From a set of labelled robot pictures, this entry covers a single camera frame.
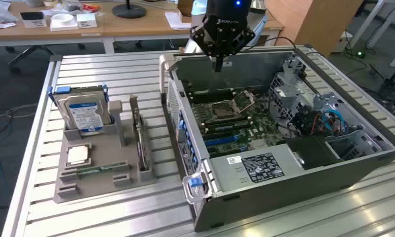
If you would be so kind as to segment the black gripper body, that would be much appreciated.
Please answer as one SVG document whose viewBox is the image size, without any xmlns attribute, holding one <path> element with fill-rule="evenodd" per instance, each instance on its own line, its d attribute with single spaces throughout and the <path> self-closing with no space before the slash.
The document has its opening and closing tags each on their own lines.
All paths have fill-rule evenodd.
<svg viewBox="0 0 395 237">
<path fill-rule="evenodd" d="M 248 0 L 210 0 L 207 2 L 204 29 L 210 33 L 219 54 L 219 29 L 248 27 L 247 16 L 251 1 Z"/>
</svg>

